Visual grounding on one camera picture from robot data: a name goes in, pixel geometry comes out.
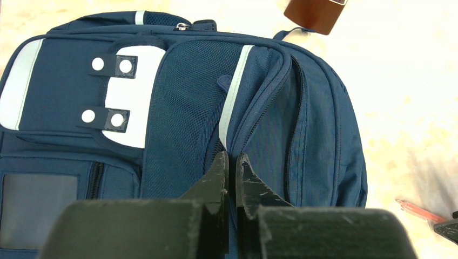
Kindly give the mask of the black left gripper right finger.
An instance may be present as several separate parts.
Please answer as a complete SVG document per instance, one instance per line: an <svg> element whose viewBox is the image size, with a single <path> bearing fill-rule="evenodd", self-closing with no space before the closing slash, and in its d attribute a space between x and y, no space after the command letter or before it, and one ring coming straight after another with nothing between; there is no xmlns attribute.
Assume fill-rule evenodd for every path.
<svg viewBox="0 0 458 259"><path fill-rule="evenodd" d="M415 258L400 221L382 209L295 207L237 158L240 258Z"/></svg>

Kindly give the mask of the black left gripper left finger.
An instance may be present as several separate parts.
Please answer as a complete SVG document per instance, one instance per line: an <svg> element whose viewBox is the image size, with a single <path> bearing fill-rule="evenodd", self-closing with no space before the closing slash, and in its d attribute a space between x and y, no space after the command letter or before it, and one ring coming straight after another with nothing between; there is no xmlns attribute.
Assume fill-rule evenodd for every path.
<svg viewBox="0 0 458 259"><path fill-rule="evenodd" d="M226 152L177 199L88 200L59 216L39 258L224 258L229 251Z"/></svg>

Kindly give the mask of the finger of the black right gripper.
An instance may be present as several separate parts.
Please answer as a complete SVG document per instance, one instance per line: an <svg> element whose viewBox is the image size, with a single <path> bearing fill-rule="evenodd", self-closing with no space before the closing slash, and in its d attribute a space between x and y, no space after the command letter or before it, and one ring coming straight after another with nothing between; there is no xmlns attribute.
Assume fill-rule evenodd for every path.
<svg viewBox="0 0 458 259"><path fill-rule="evenodd" d="M452 217L452 220L434 224L433 230L445 239L457 244L457 211L452 213Z"/></svg>

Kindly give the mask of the navy blue student backpack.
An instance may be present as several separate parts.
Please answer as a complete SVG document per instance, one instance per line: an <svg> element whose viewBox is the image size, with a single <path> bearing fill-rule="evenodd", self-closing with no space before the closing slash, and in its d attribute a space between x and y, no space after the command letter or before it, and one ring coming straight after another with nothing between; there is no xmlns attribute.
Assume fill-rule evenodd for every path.
<svg viewBox="0 0 458 259"><path fill-rule="evenodd" d="M23 42L1 78L1 258L36 258L76 200L179 197L221 151L295 206L363 208L346 87L285 36L125 11Z"/></svg>

